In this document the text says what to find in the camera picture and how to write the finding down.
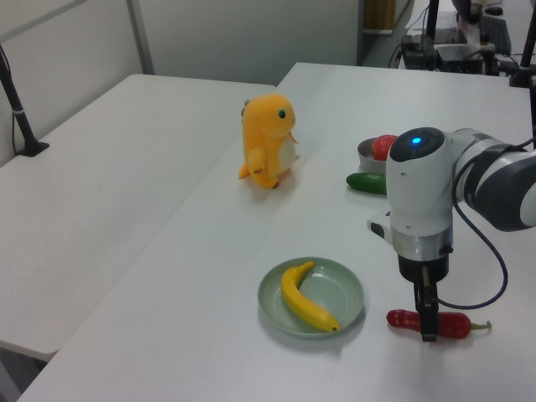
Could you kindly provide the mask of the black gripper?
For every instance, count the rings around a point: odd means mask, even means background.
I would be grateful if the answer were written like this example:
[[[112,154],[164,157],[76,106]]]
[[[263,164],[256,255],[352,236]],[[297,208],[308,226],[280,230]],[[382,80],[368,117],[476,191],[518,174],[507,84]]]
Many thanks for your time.
[[[425,272],[430,283],[442,281],[449,272],[449,255],[435,260],[412,260],[397,255],[399,273],[409,282],[414,283],[415,310],[420,313],[420,333],[423,342],[435,342],[439,334],[439,304],[435,286],[424,285]]]

